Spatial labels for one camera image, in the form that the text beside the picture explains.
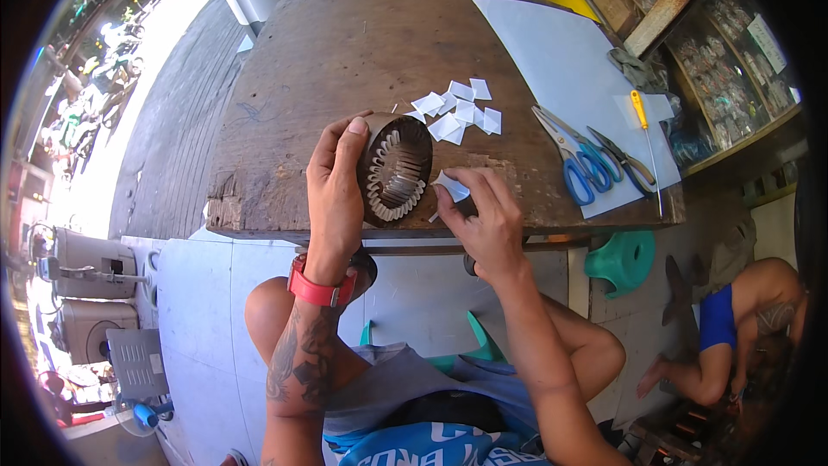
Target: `fan motor housing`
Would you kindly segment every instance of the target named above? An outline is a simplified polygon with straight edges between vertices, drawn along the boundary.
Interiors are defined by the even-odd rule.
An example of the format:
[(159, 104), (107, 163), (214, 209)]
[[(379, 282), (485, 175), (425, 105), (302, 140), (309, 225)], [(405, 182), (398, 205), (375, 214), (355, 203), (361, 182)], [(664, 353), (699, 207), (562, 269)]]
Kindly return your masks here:
[(431, 174), (426, 125), (411, 116), (376, 112), (365, 118), (370, 136), (357, 166), (366, 223), (398, 223), (419, 202)]

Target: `yellow screwdriver handle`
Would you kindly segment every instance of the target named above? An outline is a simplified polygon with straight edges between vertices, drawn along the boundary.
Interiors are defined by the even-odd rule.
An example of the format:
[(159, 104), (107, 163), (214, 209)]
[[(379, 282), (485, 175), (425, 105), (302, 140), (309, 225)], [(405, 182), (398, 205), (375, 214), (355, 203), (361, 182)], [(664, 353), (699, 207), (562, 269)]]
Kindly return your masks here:
[(647, 114), (644, 113), (644, 104), (641, 102), (641, 94), (637, 90), (629, 93), (629, 98), (633, 100), (633, 107), (638, 112), (638, 120), (641, 121), (641, 128), (647, 129)]

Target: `red wristwatch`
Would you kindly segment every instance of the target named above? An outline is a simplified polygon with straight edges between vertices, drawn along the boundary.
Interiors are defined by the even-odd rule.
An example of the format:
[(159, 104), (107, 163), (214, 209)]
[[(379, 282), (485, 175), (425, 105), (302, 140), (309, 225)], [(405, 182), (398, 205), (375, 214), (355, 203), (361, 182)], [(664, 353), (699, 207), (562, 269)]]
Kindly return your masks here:
[(311, 283), (302, 271), (305, 270), (307, 254), (299, 254), (291, 264), (291, 275), (287, 278), (287, 290), (296, 297), (317, 306), (345, 306), (354, 294), (354, 285), (357, 281), (355, 271), (346, 274), (345, 279), (337, 286), (320, 286)]

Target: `teal plastic stool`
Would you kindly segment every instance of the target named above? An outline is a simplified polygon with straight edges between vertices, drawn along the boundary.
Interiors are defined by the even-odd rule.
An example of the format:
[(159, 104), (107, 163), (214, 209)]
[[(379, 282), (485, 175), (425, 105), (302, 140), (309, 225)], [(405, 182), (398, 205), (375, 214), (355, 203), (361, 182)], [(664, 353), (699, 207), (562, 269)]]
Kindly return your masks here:
[[(484, 360), (490, 360), (491, 362), (502, 362), (508, 363), (506, 361), (506, 357), (503, 356), (503, 353), (500, 351), (500, 347), (492, 337), (489, 336), (489, 333), (483, 328), (480, 324), (480, 321), (471, 314), (470, 311), (466, 312), (466, 317), (469, 319), (469, 324), (471, 325), (471, 330), (474, 331), (474, 336), (477, 337), (477, 343), (480, 344), (480, 347), (469, 352), (469, 353), (461, 353), (465, 357), (475, 357), (475, 358), (482, 358)], [(373, 320), (368, 320), (365, 327), (363, 327), (362, 336), (359, 338), (359, 345), (373, 345), (373, 340), (371, 338), (371, 327), (373, 326)], [(426, 358), (426, 360), (433, 365), (438, 371), (442, 372), (443, 374), (448, 374), (451, 371), (451, 368), (454, 366), (456, 354), (447, 354), (446, 356), (442, 357), (431, 357)]]
[(615, 233), (606, 245), (586, 255), (584, 273), (615, 285), (615, 291), (606, 295), (614, 299), (641, 286), (650, 274), (655, 255), (652, 231)]

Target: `hand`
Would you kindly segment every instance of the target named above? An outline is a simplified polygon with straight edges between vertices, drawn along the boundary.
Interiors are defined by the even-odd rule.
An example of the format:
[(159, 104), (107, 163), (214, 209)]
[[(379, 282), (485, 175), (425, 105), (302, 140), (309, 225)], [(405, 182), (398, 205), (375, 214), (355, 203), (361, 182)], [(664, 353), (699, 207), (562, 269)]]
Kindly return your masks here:
[(436, 184), (437, 212), (475, 261), (474, 272), (495, 287), (527, 270), (523, 213), (506, 183), (488, 168), (444, 170), (471, 191), (478, 216), (464, 217), (451, 195)]
[(317, 285), (338, 285), (361, 243), (364, 208), (357, 162), (368, 138), (363, 117), (371, 114), (361, 111), (328, 125), (308, 163), (310, 245), (305, 277)]

